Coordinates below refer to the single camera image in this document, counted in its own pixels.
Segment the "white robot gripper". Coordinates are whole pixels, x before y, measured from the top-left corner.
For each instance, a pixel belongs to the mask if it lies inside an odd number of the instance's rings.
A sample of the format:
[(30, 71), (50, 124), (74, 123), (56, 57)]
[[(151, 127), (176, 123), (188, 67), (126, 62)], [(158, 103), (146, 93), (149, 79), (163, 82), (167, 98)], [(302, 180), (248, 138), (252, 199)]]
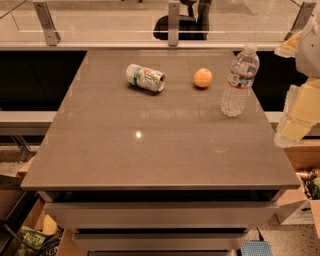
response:
[[(274, 53), (284, 58), (296, 54), (296, 69), (309, 78), (320, 78), (320, 11), (302, 32), (293, 34)], [(319, 122), (320, 79), (308, 79), (302, 86), (291, 85), (274, 143), (281, 148), (292, 147)]]

